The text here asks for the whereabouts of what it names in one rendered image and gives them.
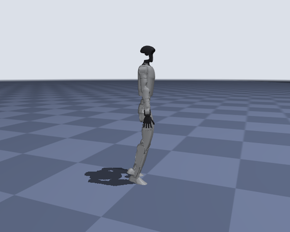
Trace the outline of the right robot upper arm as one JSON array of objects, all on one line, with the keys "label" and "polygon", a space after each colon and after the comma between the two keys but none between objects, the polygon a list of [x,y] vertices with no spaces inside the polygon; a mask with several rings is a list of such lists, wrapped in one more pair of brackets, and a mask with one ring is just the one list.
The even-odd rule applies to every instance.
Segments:
[{"label": "right robot upper arm", "polygon": [[[147,74],[148,74],[148,69],[147,67],[140,67],[138,69],[139,76],[140,76],[140,84],[141,84],[141,92],[143,92],[143,89],[146,87],[147,84]],[[150,89],[149,89],[150,93]]]}]

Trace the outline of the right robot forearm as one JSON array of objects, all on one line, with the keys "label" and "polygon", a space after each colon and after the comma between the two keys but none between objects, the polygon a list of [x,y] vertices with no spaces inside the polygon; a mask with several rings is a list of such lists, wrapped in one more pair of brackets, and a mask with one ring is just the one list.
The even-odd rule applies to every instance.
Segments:
[{"label": "right robot forearm", "polygon": [[143,89],[142,92],[142,99],[143,99],[143,103],[144,103],[144,108],[145,108],[145,115],[149,115],[150,114],[150,100],[149,100],[150,96],[149,96],[149,89],[147,87],[145,87]]}]

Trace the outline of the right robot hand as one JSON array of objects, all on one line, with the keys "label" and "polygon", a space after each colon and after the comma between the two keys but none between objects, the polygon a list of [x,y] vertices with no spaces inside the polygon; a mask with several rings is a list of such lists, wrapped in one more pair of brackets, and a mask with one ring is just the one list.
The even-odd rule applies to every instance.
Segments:
[{"label": "right robot hand", "polygon": [[[144,110],[144,116],[145,116],[145,118],[144,118],[144,126],[143,126],[143,128],[144,127],[147,128],[147,124],[148,124],[148,128],[149,128],[149,125],[152,128],[151,122],[153,124],[155,124],[154,121],[152,120],[152,117],[150,117],[150,115],[151,115],[151,111],[150,111],[150,114],[149,115],[145,115],[145,110]],[[145,123],[146,123],[146,125],[145,125]]]}]

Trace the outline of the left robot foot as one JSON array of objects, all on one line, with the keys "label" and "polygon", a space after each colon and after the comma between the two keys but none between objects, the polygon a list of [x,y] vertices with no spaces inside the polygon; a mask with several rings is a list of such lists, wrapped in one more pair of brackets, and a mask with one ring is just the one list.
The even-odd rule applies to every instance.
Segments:
[{"label": "left robot foot", "polygon": [[[134,169],[134,168],[133,168],[133,169]],[[127,173],[128,173],[128,174],[132,174],[132,175],[134,175],[134,172],[135,172],[134,170],[135,170],[135,169],[134,169],[134,170],[133,170],[133,169],[132,169],[132,168],[129,168],[128,171],[127,171]],[[139,177],[140,177],[140,176],[144,176],[144,175],[143,175],[142,173],[140,173]]]}]

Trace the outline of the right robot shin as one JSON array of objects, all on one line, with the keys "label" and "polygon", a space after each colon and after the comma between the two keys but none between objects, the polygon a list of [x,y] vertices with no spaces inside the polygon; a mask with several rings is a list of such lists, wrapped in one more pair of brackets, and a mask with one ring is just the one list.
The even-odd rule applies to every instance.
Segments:
[{"label": "right robot shin", "polygon": [[148,149],[145,153],[145,148],[143,145],[137,146],[137,151],[135,155],[135,172],[134,172],[134,178],[138,179],[139,175],[141,173],[142,167],[145,163],[146,157],[147,157]]}]

